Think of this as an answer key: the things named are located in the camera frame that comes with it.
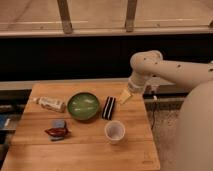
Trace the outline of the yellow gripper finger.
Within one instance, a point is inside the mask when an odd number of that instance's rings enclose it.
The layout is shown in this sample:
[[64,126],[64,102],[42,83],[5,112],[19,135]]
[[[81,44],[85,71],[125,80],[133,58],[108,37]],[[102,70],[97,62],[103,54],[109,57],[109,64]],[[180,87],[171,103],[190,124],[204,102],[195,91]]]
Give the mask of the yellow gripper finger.
[[124,89],[119,96],[119,103],[124,104],[131,96],[132,93],[128,89]]

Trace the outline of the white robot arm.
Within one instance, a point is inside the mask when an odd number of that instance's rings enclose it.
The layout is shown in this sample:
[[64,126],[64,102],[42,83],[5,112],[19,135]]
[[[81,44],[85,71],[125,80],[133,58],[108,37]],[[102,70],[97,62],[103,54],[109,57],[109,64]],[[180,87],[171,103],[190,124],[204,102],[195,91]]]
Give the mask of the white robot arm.
[[151,50],[135,53],[130,66],[121,104],[142,94],[153,75],[189,91],[179,112],[173,171],[213,171],[213,63],[164,60],[160,51]]

